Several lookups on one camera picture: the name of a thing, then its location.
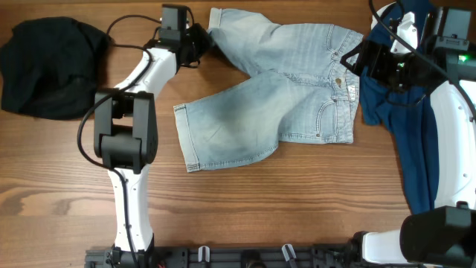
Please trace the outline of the light blue denim shorts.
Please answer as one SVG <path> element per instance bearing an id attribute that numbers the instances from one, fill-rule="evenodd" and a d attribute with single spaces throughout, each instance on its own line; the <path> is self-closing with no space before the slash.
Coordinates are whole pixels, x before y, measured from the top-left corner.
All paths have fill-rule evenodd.
<path id="1" fill-rule="evenodd" d="M 273 23 L 260 13 L 212 8 L 208 32 L 248 79 L 175 107 L 188 172 L 249 165 L 282 141 L 350 144 L 359 78 L 340 62 L 362 41 L 333 24 Z"/>

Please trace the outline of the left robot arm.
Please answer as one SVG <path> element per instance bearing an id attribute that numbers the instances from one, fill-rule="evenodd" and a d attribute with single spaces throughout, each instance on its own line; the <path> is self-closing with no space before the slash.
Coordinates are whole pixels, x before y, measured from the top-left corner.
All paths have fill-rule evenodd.
<path id="1" fill-rule="evenodd" d="M 163 4 L 158 22 L 131 74 L 95 96 L 94 152 L 111 179 L 117 220 L 115 242 L 105 254 L 108 267 L 159 265 L 147 201 L 158 150 L 155 100 L 181 67 L 197 67 L 212 43 L 187 6 Z"/>

